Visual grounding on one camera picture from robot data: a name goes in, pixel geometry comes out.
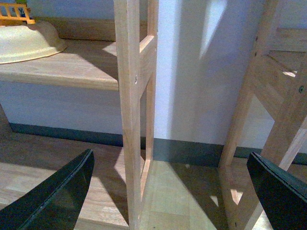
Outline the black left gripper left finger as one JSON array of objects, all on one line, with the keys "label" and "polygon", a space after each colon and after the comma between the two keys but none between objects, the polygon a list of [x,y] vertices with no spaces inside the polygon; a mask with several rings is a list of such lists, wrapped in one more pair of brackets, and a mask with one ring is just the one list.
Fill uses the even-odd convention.
[{"label": "black left gripper left finger", "polygon": [[72,230],[94,170],[87,149],[38,186],[0,211],[2,230]]}]

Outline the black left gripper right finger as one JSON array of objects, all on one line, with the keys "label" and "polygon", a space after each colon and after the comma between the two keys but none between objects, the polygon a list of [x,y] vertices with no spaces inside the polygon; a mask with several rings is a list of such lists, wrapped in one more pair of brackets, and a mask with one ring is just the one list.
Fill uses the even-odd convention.
[{"label": "black left gripper right finger", "polygon": [[257,197],[275,230],[307,228],[307,184],[251,153],[247,168]]}]

